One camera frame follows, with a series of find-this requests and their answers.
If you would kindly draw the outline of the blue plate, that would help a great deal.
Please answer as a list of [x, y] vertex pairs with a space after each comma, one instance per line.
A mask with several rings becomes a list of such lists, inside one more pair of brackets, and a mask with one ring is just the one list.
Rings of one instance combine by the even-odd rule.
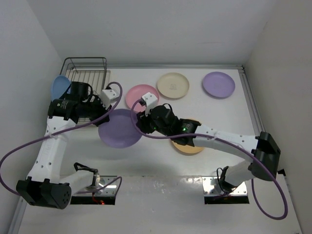
[[51, 101], [60, 99], [66, 93], [70, 93], [71, 81], [63, 75], [57, 76], [51, 85]]

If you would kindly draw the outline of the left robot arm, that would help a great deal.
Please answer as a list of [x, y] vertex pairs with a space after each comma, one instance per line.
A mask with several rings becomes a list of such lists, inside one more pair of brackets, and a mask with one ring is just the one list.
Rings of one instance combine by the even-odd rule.
[[16, 185], [17, 192], [28, 204], [64, 209], [72, 195], [98, 186], [97, 169], [75, 163], [75, 173], [67, 177], [60, 176], [60, 169], [71, 134], [68, 129], [76, 127], [81, 118], [99, 126], [109, 121], [109, 117], [97, 120], [107, 112], [92, 87], [83, 82], [72, 82], [59, 98], [51, 101], [45, 140], [26, 179]]

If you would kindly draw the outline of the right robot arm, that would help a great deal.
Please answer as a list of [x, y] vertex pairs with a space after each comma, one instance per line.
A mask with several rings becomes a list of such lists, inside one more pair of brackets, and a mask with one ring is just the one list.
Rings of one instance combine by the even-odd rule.
[[135, 123], [149, 138], [153, 137], [153, 132], [158, 132], [162, 139], [171, 139], [182, 146], [210, 148], [242, 158], [243, 162], [222, 170], [219, 187], [225, 193], [254, 178], [276, 180], [281, 150], [267, 132], [247, 136], [218, 131], [196, 120], [178, 118], [171, 108], [163, 105], [156, 106], [148, 114], [135, 114]]

